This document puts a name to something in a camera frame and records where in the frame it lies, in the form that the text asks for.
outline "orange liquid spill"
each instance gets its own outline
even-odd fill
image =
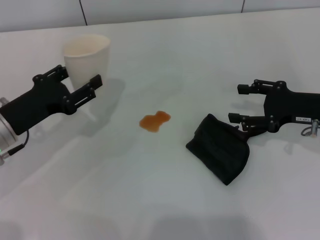
[[[155,115],[146,115],[139,123],[139,126],[149,132],[157,133],[160,126],[168,122],[171,116],[164,111],[157,111]]]

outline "white table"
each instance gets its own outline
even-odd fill
[[[223,185],[185,144],[208,114],[263,114],[237,84],[284,80],[320,92],[320,8],[0,34],[0,96],[63,64],[79,34],[111,38],[106,92],[31,130],[0,168],[2,240],[318,240],[320,138],[305,125],[249,140],[244,171]],[[158,133],[146,114],[172,118]]]

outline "paper cup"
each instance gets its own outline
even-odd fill
[[[82,35],[63,47],[66,70],[74,90],[100,74],[102,84],[107,79],[110,39],[97,34]]]

